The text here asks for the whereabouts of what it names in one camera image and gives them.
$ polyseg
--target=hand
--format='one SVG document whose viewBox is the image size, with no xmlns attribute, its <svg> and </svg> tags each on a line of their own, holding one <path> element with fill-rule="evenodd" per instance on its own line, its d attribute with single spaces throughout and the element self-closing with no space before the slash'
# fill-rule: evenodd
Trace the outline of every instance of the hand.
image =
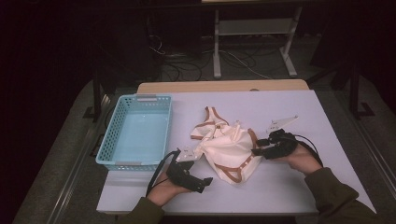
<svg viewBox="0 0 396 224">
<path fill-rule="evenodd" d="M 156 185 L 151 192 L 148 194 L 148 199 L 158 206 L 162 207 L 167 204 L 171 199 L 177 196 L 179 193 L 191 192 L 189 189 L 185 189 L 181 186 L 175 185 L 166 174 L 167 167 L 163 169 L 158 176 Z"/>
<path fill-rule="evenodd" d="M 289 156 L 277 158 L 272 161 L 286 161 L 291 169 L 298 170 L 305 175 L 309 175 L 323 168 L 308 149 L 300 144 L 297 145 L 297 148 Z"/>
</svg>

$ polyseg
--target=basket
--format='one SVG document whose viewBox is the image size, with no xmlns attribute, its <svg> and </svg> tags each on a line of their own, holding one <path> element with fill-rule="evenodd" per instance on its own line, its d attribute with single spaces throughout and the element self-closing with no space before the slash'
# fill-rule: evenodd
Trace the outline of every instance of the basket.
<svg viewBox="0 0 396 224">
<path fill-rule="evenodd" d="M 170 95 L 122 95 L 96 162 L 110 171 L 155 170 L 167 151 L 171 117 Z"/>
</svg>

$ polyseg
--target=white cloth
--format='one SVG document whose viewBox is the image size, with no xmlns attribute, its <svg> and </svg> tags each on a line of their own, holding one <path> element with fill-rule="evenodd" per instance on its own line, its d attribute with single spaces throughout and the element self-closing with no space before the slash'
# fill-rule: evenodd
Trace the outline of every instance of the white cloth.
<svg viewBox="0 0 396 224">
<path fill-rule="evenodd" d="M 239 121 L 230 126 L 215 107 L 205 110 L 205 121 L 191 132 L 191 139 L 201 140 L 194 154 L 204 153 L 220 179 L 230 184 L 247 181 L 262 159 L 251 153 L 256 148 L 256 134 L 251 129 L 242 129 Z"/>
</svg>

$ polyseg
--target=person's left hand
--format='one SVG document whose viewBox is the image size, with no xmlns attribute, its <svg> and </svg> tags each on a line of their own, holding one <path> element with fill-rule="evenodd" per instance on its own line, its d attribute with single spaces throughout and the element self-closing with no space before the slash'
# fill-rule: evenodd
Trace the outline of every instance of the person's left hand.
<svg viewBox="0 0 396 224">
<path fill-rule="evenodd" d="M 189 189 L 185 189 L 181 186 L 175 185 L 166 174 L 167 167 L 163 169 L 157 178 L 155 187 L 148 194 L 148 199 L 158 206 L 162 207 L 166 205 L 171 199 L 180 193 L 191 192 Z"/>
</svg>

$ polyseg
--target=olive green sleeve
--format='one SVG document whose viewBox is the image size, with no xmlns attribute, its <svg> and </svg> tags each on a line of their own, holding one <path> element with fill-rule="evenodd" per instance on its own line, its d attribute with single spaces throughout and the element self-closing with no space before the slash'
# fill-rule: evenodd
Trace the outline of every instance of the olive green sleeve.
<svg viewBox="0 0 396 224">
<path fill-rule="evenodd" d="M 322 168 L 305 178 L 319 211 L 318 223 L 382 223 L 382 220 L 363 203 L 359 193 L 341 183 L 329 168 Z"/>
<path fill-rule="evenodd" d="M 157 224 L 163 218 L 164 211 L 147 198 L 140 198 L 132 212 L 120 217 L 117 224 Z"/>
</svg>

